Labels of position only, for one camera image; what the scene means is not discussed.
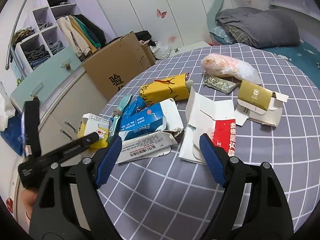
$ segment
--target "gray bedsheet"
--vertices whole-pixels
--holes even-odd
[[[296,23],[281,9],[258,10],[250,7],[226,9],[217,14],[222,26],[241,29],[255,48],[298,46],[300,37]]]

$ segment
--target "blue package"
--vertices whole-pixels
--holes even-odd
[[[142,109],[146,107],[147,104],[145,103],[145,101],[140,96],[138,96],[136,100],[131,102],[129,106],[125,108],[120,120],[120,127],[126,124],[127,118],[139,113]]]
[[[137,114],[123,119],[120,131],[136,130],[164,117],[160,103],[149,106]]]
[[[153,133],[155,131],[163,131],[167,127],[167,119],[163,116],[161,119],[148,123],[136,130],[119,132],[122,141],[127,141],[141,135]]]

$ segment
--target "drawer handle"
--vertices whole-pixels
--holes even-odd
[[[40,83],[39,85],[37,85],[35,87],[35,89],[32,90],[32,92],[30,93],[30,96],[33,98],[33,100],[39,100],[39,98],[36,96],[39,91],[43,88],[43,84]]]
[[[72,130],[77,133],[77,130],[69,123],[69,122],[64,122],[66,125],[70,126]]]
[[[68,135],[64,130],[60,129],[60,132],[64,133],[66,136],[68,136],[70,138],[70,141],[72,141],[72,137],[70,135]]]
[[[60,67],[66,68],[66,70],[71,70],[71,65],[70,65],[70,63],[71,63],[71,60],[68,59],[68,60],[66,60],[64,63],[62,63],[62,64],[60,65]]]

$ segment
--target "white wardrobe door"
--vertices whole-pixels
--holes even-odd
[[[172,43],[173,48],[184,46],[167,0],[130,1],[143,29],[150,32],[154,41],[168,43],[168,41],[174,40]],[[163,13],[162,17],[157,16],[157,9]]]
[[[211,42],[202,0],[168,0],[184,46]]]
[[[130,0],[97,0],[116,36],[142,31]]]

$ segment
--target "white box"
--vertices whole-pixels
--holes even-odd
[[[188,126],[179,157],[205,164],[200,151],[200,136],[206,133],[218,147],[233,156],[235,153],[236,124],[232,100],[212,101],[191,88],[186,106]]]

